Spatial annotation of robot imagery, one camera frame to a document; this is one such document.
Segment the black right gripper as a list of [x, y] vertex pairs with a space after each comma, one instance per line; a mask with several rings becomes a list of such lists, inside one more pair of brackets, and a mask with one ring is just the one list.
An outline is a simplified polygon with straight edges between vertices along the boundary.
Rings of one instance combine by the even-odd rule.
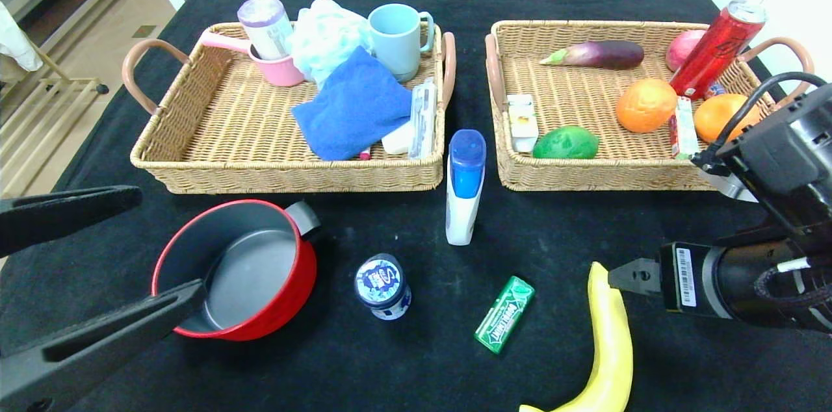
[[711, 244], [675, 241], [659, 251], [659, 262], [638, 258], [607, 275], [610, 287], [660, 296], [667, 311], [764, 328], [787, 328], [788, 318], [753, 287], [782, 258], [782, 239], [718, 239]]

